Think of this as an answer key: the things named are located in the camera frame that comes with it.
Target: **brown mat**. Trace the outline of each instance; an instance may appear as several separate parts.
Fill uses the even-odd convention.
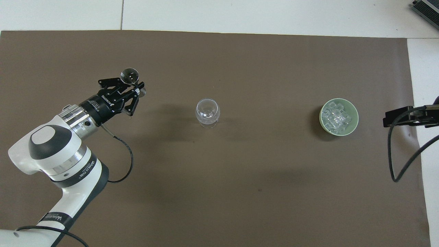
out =
[[[90,246],[430,245],[420,160],[393,183],[381,122],[413,104],[406,39],[3,31],[0,62],[2,229],[36,224],[61,196],[42,173],[20,172],[9,147],[133,67],[148,94],[107,127],[136,163],[72,227]],[[204,97],[221,107],[213,129],[194,115]],[[360,114],[342,138],[318,122],[339,97]],[[393,140],[399,169],[419,147],[415,129]],[[123,145],[102,130],[86,144],[111,179],[124,175]]]

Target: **thick black cable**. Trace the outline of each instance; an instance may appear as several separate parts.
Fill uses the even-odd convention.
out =
[[[123,180],[125,180],[125,178],[127,178],[128,175],[129,175],[129,174],[131,173],[131,171],[133,170],[133,166],[134,166],[134,155],[133,155],[133,152],[131,151],[130,146],[128,146],[128,144],[127,144],[126,142],[124,142],[122,139],[120,139],[120,138],[117,137],[117,136],[113,136],[113,138],[115,138],[115,139],[119,140],[121,143],[123,143],[123,144],[126,146],[126,148],[128,148],[128,151],[130,152],[130,156],[131,156],[131,165],[130,165],[130,169],[128,170],[127,174],[126,174],[123,178],[121,178],[121,179],[119,179],[119,180],[116,180],[116,181],[110,181],[110,180],[108,180],[109,183],[119,183],[119,182],[122,182]]]
[[[50,231],[55,231],[55,232],[59,232],[65,235],[68,235],[76,240],[78,240],[80,243],[82,243],[85,247],[89,247],[88,244],[82,240],[80,237],[76,236],[75,234],[68,232],[66,230],[61,230],[58,228],[54,228],[54,227],[49,227],[49,226],[42,226],[42,225],[27,225],[27,226],[22,226],[22,227],[18,227],[16,229],[16,231],[20,231],[20,230],[24,230],[24,229],[43,229],[43,230],[50,230]]]
[[[399,116],[397,116],[395,118],[395,120],[392,122],[390,129],[389,129],[389,134],[387,136],[387,154],[388,154],[388,158],[389,158],[389,169],[390,169],[390,175],[392,177],[392,180],[394,182],[398,182],[401,177],[404,175],[404,173],[406,172],[406,170],[408,169],[408,167],[412,164],[412,162],[416,159],[416,157],[419,156],[419,154],[424,151],[427,147],[429,147],[431,144],[433,144],[434,142],[436,142],[437,140],[439,140],[439,135],[434,137],[433,139],[431,139],[430,141],[428,141],[427,143],[425,143],[420,149],[418,149],[413,155],[412,157],[410,157],[410,159],[406,162],[406,164],[404,165],[404,167],[401,169],[400,173],[398,174],[398,176],[395,178],[395,174],[393,171],[393,165],[392,165],[392,148],[391,148],[391,137],[392,137],[392,131],[393,128],[398,124],[398,122],[405,116],[407,116],[408,114],[414,112],[414,111],[418,111],[418,110],[425,110],[427,107],[426,106],[420,106],[420,107],[416,107],[413,108],[411,110],[408,110],[406,112],[401,113]]]

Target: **white floor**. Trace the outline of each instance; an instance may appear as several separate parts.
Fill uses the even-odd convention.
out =
[[[411,0],[2,0],[0,30],[168,30],[409,38],[415,106],[439,96],[439,30]],[[418,127],[420,145],[439,127]],[[439,247],[439,143],[422,155],[432,247]]]

